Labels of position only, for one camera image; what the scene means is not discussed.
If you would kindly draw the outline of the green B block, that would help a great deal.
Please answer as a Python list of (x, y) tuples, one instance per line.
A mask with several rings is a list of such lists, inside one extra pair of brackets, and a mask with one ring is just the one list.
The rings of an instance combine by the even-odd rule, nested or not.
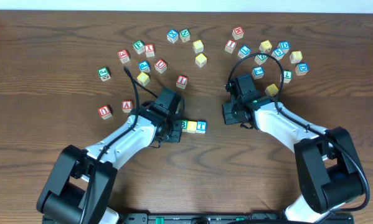
[(188, 123), (188, 120), (185, 120), (185, 119), (181, 120), (182, 132), (186, 132), (187, 131), (187, 123)]

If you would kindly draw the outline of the yellow O block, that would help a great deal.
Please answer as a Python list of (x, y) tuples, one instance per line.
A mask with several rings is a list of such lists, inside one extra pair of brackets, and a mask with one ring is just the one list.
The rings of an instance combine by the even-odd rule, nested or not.
[(196, 121), (188, 121), (187, 122), (187, 133), (196, 133), (197, 131), (197, 122)]

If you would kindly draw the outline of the blue T block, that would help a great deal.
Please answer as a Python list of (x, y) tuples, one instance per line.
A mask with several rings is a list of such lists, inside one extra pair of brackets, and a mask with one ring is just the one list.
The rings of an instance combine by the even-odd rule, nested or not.
[(207, 130), (207, 122), (206, 121), (198, 121), (196, 127), (196, 133), (205, 134)]

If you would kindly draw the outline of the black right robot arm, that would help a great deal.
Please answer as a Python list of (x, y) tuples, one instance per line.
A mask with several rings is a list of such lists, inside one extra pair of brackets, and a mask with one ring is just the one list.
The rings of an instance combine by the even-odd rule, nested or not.
[(226, 125), (239, 124), (273, 136), (295, 155), (301, 195), (285, 210), (289, 221), (317, 223), (363, 195), (369, 183), (351, 135), (342, 127), (327, 129), (295, 115), (274, 96), (262, 96), (246, 74), (229, 80), (230, 102), (223, 104)]

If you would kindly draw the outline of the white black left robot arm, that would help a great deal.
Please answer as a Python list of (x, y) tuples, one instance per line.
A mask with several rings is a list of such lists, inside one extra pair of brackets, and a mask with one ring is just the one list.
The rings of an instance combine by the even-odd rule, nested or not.
[(175, 109), (142, 106), (102, 141), (79, 149), (67, 146), (53, 166), (36, 209), (56, 223), (118, 223), (108, 207), (118, 170), (152, 142), (179, 142), (181, 122)]

